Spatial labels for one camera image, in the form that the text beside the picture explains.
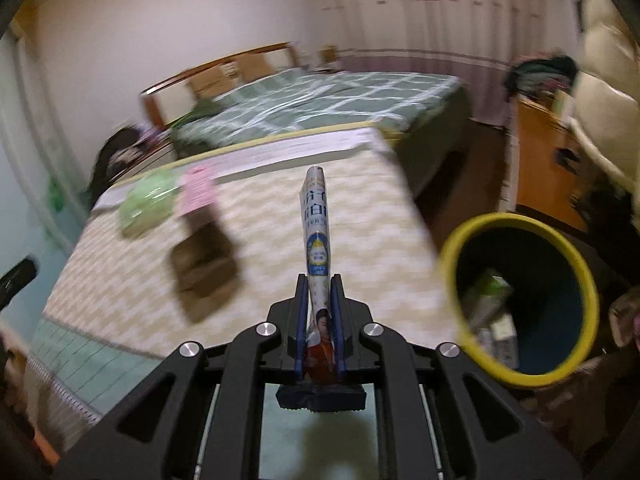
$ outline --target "trash can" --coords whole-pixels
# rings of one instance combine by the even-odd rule
[[[511,386],[545,386],[587,357],[598,328],[598,295],[576,248],[548,225],[510,213],[478,216],[458,227],[440,255],[459,343],[494,378]],[[487,268],[513,287],[506,307],[518,334],[519,366],[486,354],[470,332],[460,298]]]

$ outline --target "dark brown floor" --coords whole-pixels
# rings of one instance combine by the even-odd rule
[[[438,250],[460,224],[495,211],[504,178],[505,142],[501,130],[468,120],[460,150],[447,155],[415,200]]]

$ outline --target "blue label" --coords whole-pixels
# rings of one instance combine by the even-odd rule
[[[313,233],[306,240],[306,271],[310,276],[329,275],[329,245],[322,233]]]

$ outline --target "headboard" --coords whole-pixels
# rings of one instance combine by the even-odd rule
[[[196,97],[188,88],[187,81],[196,74],[214,66],[220,66],[226,75],[233,78],[236,86],[243,84],[236,65],[236,60],[242,54],[265,54],[265,58],[275,69],[298,66],[298,56],[293,46],[289,43],[275,43],[244,52],[236,52],[195,68],[183,70],[179,74],[140,92],[140,98],[149,120],[161,130],[165,130],[167,124],[191,111],[196,103]]]

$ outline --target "green plastic bag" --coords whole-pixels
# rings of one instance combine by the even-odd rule
[[[141,178],[118,210],[122,235],[137,238],[169,218],[176,190],[171,170],[151,171]]]

